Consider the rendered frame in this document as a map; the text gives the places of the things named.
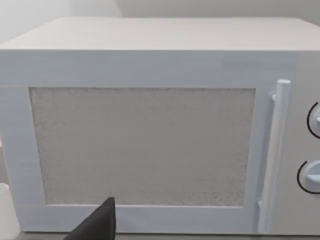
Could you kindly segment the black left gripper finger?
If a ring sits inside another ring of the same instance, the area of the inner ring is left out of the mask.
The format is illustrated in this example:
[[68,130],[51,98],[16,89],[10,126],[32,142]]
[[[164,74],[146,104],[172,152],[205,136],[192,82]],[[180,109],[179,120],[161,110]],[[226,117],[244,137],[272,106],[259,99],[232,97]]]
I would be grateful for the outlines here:
[[115,240],[116,202],[108,197],[63,240]]

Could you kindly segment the pale microwave door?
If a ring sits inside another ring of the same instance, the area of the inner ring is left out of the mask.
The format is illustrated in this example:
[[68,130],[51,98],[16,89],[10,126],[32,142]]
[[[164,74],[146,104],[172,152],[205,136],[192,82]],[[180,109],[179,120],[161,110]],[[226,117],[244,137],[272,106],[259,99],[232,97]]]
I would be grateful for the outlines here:
[[297,58],[0,50],[0,138],[21,229],[69,232],[115,197],[119,233],[255,233]]

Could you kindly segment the white rounded object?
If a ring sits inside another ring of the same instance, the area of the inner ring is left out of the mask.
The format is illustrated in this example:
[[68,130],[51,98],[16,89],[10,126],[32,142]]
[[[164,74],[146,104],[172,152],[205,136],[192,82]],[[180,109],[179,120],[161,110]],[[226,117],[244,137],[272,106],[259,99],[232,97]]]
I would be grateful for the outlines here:
[[0,140],[0,240],[16,240],[20,232]]

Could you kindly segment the pale microwave oven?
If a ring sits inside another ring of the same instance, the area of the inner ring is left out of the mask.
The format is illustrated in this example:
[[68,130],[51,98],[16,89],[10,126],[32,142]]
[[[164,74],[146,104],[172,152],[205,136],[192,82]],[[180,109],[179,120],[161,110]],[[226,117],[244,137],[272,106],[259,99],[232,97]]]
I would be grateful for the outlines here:
[[0,50],[283,51],[297,53],[271,214],[271,235],[320,235],[320,195],[297,184],[300,166],[320,160],[307,114],[320,105],[320,27],[296,18],[64,17]]

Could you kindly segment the pale microwave knob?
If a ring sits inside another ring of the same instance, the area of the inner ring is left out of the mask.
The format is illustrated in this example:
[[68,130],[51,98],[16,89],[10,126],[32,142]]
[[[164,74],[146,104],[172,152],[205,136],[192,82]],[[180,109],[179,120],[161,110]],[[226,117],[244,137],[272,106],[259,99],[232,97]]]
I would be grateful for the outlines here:
[[320,195],[320,160],[305,161],[297,171],[296,182],[305,193]]
[[315,102],[307,113],[306,126],[310,134],[320,140],[320,105]]

